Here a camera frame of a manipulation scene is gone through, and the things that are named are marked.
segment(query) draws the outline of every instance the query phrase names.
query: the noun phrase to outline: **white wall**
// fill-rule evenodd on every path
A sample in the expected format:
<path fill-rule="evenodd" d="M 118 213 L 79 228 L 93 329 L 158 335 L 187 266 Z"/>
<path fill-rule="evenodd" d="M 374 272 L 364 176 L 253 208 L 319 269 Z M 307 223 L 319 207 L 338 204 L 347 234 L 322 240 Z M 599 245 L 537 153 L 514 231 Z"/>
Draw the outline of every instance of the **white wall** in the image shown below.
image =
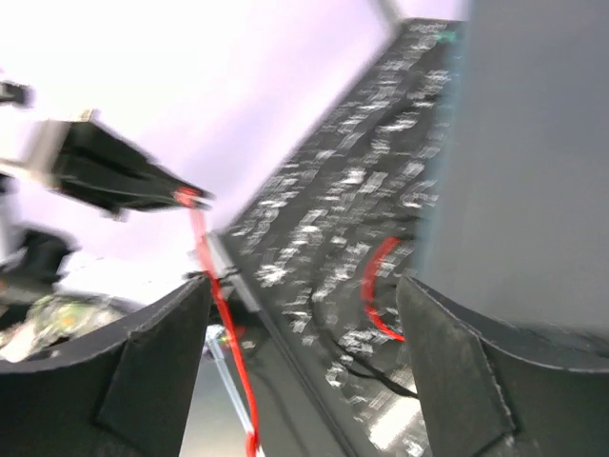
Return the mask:
<path fill-rule="evenodd" d="M 245 206 L 388 37 L 368 0 L 23 0 L 3 5 L 2 17 L 0 69 L 38 89 L 37 113 L 99 108 L 110 127 L 218 195 L 215 227 Z M 3 110 L 6 153 L 23 123 Z M 133 295 L 135 283 L 187 268 L 183 210 L 119 224 L 32 186 L 17 200 L 25 220 L 78 237 L 73 268 L 114 259 L 81 269 L 72 285 Z M 138 269 L 142 278 L 126 279 Z"/>
<path fill-rule="evenodd" d="M 473 0 L 385 0 L 391 2 L 402 17 L 429 17 L 463 20 Z"/>

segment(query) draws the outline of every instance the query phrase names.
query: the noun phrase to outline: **red wire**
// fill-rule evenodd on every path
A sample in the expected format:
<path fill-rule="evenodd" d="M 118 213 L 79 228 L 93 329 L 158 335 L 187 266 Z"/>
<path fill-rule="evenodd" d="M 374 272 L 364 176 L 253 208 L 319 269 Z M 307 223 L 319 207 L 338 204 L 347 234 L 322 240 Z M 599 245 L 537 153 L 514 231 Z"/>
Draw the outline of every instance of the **red wire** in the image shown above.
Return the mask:
<path fill-rule="evenodd" d="M 394 236 L 387 238 L 383 243 L 373 252 L 370 261 L 366 264 L 363 271 L 362 279 L 362 299 L 365 302 L 364 310 L 370 322 L 374 324 L 376 328 L 390 336 L 394 340 L 405 341 L 404 336 L 389 328 L 389 326 L 383 322 L 377 310 L 374 308 L 374 289 L 377 279 L 377 273 L 379 266 L 385 258 L 385 256 L 391 252 L 397 245 L 402 242 L 399 238 Z"/>
<path fill-rule="evenodd" d="M 230 309 L 226 300 L 222 294 L 222 288 L 220 281 L 215 272 L 213 263 L 211 262 L 209 245 L 207 244 L 206 237 L 206 225 L 203 212 L 195 208 L 194 197 L 196 192 L 193 189 L 179 189 L 175 195 L 175 199 L 181 205 L 190 208 L 190 221 L 195 234 L 195 242 L 197 248 L 197 254 L 199 256 L 199 262 L 201 263 L 202 271 L 207 275 L 211 282 L 211 294 L 216 306 L 220 311 L 220 317 L 226 329 L 228 343 L 232 351 L 233 358 L 235 359 L 235 365 L 241 378 L 241 383 L 244 386 L 246 392 L 247 404 L 249 405 L 249 419 L 252 424 L 252 431 L 247 434 L 246 441 L 246 454 L 247 457 L 256 457 L 258 449 L 260 448 L 260 433 L 258 424 L 258 409 L 256 407 L 256 399 L 254 392 L 249 382 L 249 376 L 247 375 L 246 362 L 244 360 L 243 353 L 241 352 L 241 346 L 239 345 L 239 339 L 237 336 L 237 329 L 232 320 Z"/>

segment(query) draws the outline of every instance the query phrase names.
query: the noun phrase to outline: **speckled black surface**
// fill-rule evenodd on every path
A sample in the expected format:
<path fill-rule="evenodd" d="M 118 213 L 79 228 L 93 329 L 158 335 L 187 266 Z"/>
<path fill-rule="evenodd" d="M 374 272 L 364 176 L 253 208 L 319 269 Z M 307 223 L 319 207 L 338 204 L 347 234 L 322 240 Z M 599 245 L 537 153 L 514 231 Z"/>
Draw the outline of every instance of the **speckled black surface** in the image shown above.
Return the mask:
<path fill-rule="evenodd" d="M 415 233 L 400 220 L 433 210 L 437 201 L 432 166 L 442 158 L 451 108 L 438 94 L 453 77 L 457 28 L 432 20 L 406 23 L 396 43 L 222 239 L 261 307 L 299 340 L 302 349 L 294 350 L 319 361 L 319 373 L 310 376 L 324 376 L 351 405 L 383 456 L 429 455 L 419 404 L 333 363 L 306 297 L 314 287 L 317 313 L 343 345 L 414 387 L 407 344 L 370 325 L 360 286 L 365 262 L 387 236 Z M 389 111 L 401 112 L 387 116 Z M 394 285 L 411 268 L 414 247 L 402 243 L 380 268 L 379 308 L 395 328 Z"/>

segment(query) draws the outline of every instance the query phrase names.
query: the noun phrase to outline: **gray wall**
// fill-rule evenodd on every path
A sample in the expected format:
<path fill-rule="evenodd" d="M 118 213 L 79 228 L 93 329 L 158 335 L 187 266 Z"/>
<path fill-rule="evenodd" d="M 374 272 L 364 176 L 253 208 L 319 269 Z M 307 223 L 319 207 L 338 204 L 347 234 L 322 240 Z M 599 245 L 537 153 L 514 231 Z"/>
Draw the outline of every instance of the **gray wall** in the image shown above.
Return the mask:
<path fill-rule="evenodd" d="M 476 3 L 421 278 L 518 323 L 609 327 L 604 0 Z"/>

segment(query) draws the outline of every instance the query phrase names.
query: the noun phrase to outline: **electronic component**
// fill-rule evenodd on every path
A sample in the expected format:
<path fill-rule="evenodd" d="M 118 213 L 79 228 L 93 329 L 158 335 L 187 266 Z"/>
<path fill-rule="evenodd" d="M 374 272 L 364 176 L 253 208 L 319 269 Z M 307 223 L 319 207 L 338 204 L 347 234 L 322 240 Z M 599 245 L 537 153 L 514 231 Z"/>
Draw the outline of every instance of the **electronic component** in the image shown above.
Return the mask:
<path fill-rule="evenodd" d="M 75 243 L 64 233 L 17 228 L 8 202 L 9 180 L 0 175 L 0 309 L 28 308 L 54 292 L 53 285 L 62 279 L 59 269 Z"/>
<path fill-rule="evenodd" d="M 0 82 L 0 105 L 16 105 L 26 107 L 29 105 L 31 90 L 28 86 L 15 84 L 9 81 Z"/>
<path fill-rule="evenodd" d="M 404 276 L 398 307 L 434 456 L 602 456 L 609 360 Z"/>
<path fill-rule="evenodd" d="M 135 145 L 96 120 L 88 110 L 74 119 L 41 121 L 18 162 L 0 159 L 0 172 L 38 182 L 55 192 L 107 211 L 180 207 L 180 189 L 191 189 L 199 207 L 211 194 L 157 166 Z"/>

